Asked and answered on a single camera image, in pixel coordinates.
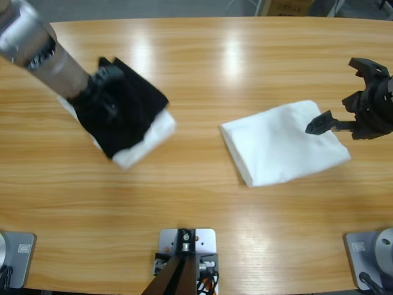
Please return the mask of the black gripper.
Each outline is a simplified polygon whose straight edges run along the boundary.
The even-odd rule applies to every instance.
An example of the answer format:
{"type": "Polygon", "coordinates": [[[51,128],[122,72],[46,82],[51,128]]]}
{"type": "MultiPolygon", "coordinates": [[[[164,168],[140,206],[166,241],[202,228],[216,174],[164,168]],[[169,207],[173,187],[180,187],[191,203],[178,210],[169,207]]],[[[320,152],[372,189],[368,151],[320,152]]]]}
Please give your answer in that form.
{"type": "MultiPolygon", "coordinates": [[[[105,88],[123,79],[123,72],[118,67],[100,67],[99,70],[89,77],[87,87],[69,103],[73,108],[92,108],[99,105],[101,95],[105,88]]],[[[116,120],[118,108],[115,98],[108,94],[103,94],[103,108],[106,110],[107,120],[116,120]]]]}
{"type": "MultiPolygon", "coordinates": [[[[333,131],[348,131],[354,140],[372,140],[392,133],[392,77],[377,78],[342,101],[353,121],[340,121],[333,131]]],[[[321,135],[334,123],[331,111],[315,117],[305,129],[307,134],[321,135]]]]}

